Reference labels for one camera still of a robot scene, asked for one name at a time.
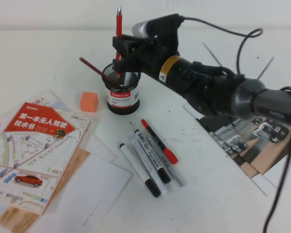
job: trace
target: orange eraser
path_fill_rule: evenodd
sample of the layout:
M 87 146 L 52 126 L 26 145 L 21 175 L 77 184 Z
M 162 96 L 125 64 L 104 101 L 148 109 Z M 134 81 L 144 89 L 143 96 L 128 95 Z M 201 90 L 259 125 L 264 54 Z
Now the orange eraser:
M 98 107 L 98 96 L 97 93 L 83 92 L 80 99 L 81 110 L 84 112 L 96 112 Z

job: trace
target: red marker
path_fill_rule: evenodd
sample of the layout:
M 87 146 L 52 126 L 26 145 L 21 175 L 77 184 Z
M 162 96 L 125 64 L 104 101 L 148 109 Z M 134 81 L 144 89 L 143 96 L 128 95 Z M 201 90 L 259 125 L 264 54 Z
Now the red marker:
M 117 13 L 116 13 L 116 36 L 122 36 L 122 9 L 121 6 L 118 6 Z M 121 55 L 117 52 L 116 57 L 118 61 L 121 60 Z M 120 78 L 120 73 L 116 73 L 116 77 Z
M 169 150 L 164 143 L 160 140 L 160 138 L 156 135 L 156 133 L 153 131 L 153 129 L 149 126 L 149 124 L 146 122 L 146 120 L 142 119 L 141 123 L 145 126 L 146 130 L 152 135 L 152 137 L 155 138 L 155 140 L 158 143 L 158 146 L 161 148 L 163 153 L 166 155 L 167 159 L 172 163 L 176 164 L 178 162 L 177 157 Z

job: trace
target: red car illustration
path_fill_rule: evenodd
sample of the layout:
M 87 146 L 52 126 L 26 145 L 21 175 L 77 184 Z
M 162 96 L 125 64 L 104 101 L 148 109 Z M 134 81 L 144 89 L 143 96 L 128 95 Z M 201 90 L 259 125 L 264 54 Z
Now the red car illustration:
M 35 177 L 35 176 L 16 176 L 14 180 L 17 183 L 24 182 L 24 183 L 33 184 L 34 187 L 38 187 L 42 185 L 42 180 L 40 180 L 38 177 Z

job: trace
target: barcode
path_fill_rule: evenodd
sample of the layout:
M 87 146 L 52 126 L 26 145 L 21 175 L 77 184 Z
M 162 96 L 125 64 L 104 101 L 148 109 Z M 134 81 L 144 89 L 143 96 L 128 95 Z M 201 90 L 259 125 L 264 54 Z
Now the barcode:
M 142 136 L 142 134 L 138 134 L 138 137 L 140 138 L 141 141 L 145 141 L 145 138 Z

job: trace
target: black marker cap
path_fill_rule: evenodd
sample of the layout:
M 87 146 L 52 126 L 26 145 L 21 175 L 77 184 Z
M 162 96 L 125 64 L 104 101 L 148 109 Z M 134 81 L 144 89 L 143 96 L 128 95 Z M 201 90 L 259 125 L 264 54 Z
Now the black marker cap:
M 155 198 L 158 198 L 161 195 L 160 189 L 157 187 L 157 185 L 151 178 L 146 180 L 145 184 Z
M 171 178 L 168 176 L 165 169 L 162 167 L 157 171 L 160 179 L 163 181 L 163 183 L 169 183 L 171 181 Z

